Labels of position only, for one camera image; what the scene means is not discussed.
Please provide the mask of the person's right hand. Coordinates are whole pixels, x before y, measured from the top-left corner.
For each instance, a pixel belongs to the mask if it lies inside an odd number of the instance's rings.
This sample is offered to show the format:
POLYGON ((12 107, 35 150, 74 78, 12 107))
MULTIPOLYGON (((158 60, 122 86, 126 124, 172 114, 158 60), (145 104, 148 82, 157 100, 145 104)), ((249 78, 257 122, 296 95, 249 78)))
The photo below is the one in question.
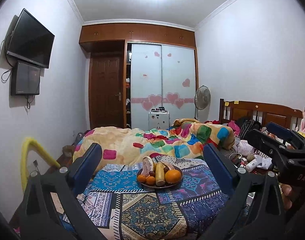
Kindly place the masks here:
POLYGON ((293 204, 291 201, 292 187, 287 184, 281 184, 281 194, 284 203, 284 209, 289 210, 293 204))

